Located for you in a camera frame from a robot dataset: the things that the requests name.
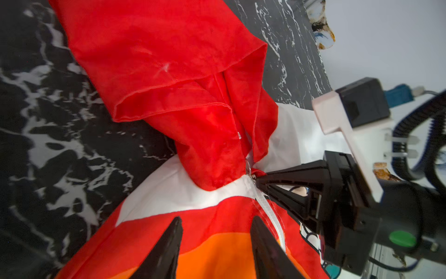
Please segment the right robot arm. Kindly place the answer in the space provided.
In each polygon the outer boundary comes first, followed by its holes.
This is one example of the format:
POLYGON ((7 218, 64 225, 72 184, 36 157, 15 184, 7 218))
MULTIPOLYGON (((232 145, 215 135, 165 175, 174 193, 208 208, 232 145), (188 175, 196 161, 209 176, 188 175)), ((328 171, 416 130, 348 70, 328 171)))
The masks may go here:
POLYGON ((370 135, 386 123, 375 119, 353 127, 350 111, 364 115, 357 101, 332 91, 313 102, 321 131, 342 133, 349 153, 325 151, 321 160, 269 172, 254 179, 261 204, 285 209, 321 242, 322 259, 356 275, 370 265, 392 267, 370 255, 374 245, 393 249, 416 263, 446 262, 446 186, 437 158, 446 144, 446 96, 440 94, 399 122, 377 144, 370 135))

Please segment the rainbow hooded kids jacket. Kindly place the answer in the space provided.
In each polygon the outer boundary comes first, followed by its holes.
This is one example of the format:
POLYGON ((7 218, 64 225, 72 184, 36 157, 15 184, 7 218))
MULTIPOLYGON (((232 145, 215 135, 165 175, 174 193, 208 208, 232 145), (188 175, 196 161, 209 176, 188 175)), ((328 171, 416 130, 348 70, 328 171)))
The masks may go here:
POLYGON ((177 149, 58 273, 128 279, 176 217, 179 279, 256 277, 259 217, 306 279, 341 279, 319 238, 254 185, 253 176, 346 152, 312 111, 262 87, 267 44, 223 1, 51 1, 68 45, 115 122, 142 120, 177 149))

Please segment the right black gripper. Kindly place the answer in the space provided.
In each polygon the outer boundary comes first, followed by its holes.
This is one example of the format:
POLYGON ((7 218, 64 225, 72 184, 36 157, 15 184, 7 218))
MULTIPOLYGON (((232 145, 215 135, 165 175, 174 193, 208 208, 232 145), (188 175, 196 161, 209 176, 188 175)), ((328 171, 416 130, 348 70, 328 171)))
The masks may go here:
POLYGON ((326 151, 317 160, 256 178, 256 187, 312 232, 321 233, 324 261, 361 276, 375 244, 404 256, 446 263, 446 200, 435 189, 407 181, 378 180, 371 196, 350 154, 326 151), (329 172, 340 179, 330 217, 319 220, 329 172))

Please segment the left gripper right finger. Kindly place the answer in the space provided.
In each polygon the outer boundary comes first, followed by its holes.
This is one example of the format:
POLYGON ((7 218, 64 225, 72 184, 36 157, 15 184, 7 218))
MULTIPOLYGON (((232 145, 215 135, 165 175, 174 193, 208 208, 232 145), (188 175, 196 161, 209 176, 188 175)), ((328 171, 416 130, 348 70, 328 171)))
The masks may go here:
POLYGON ((257 279, 304 279, 258 216, 253 218, 250 236, 257 279))

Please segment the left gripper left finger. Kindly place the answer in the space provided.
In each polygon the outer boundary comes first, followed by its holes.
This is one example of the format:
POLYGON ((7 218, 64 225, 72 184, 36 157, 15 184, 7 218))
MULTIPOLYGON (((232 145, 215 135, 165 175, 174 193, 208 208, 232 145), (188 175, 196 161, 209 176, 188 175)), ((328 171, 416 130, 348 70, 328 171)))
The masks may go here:
POLYGON ((175 279, 182 234, 182 220, 177 216, 130 278, 175 279))

